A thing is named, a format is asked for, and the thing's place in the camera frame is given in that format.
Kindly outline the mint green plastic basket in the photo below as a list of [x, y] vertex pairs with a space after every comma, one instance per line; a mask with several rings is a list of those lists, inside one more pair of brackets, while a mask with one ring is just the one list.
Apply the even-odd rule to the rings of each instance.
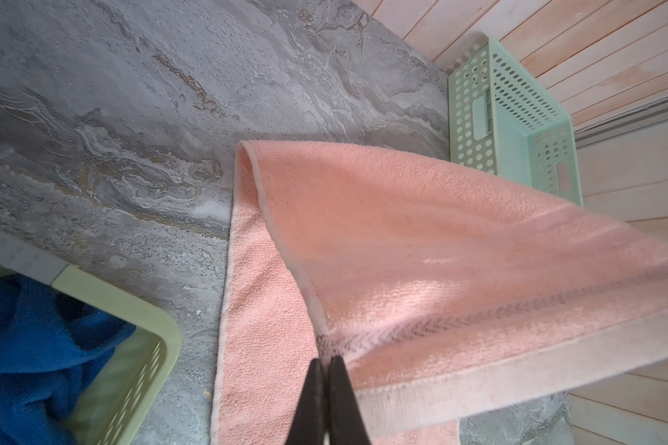
[[449, 75], [448, 114], [453, 163], [583, 203], [571, 116], [499, 40]]

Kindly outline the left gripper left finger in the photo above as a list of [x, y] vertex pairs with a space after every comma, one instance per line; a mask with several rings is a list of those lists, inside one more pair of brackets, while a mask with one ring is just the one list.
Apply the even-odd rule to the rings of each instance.
[[328, 381], [319, 359], [313, 359], [302, 385], [286, 445], [322, 445], [328, 431]]

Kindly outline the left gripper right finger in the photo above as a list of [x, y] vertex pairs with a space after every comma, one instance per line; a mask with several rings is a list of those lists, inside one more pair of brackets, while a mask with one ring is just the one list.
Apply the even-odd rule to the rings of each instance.
[[328, 368], [328, 437], [332, 445], [371, 445], [341, 356], [333, 357]]

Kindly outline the pink towel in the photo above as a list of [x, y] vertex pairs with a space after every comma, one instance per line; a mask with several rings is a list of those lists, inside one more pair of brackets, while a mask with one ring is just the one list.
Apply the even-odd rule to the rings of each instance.
[[377, 444], [668, 358], [668, 241], [374, 146], [239, 143], [211, 439], [281, 444], [309, 363]]

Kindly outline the yellow-green plastic basket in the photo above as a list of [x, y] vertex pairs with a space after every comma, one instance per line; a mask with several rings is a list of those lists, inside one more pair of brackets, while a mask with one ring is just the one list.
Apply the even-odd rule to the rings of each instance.
[[79, 444], [129, 444], [177, 362], [176, 320], [57, 256], [0, 230], [0, 276], [23, 274], [135, 327], [63, 425]]

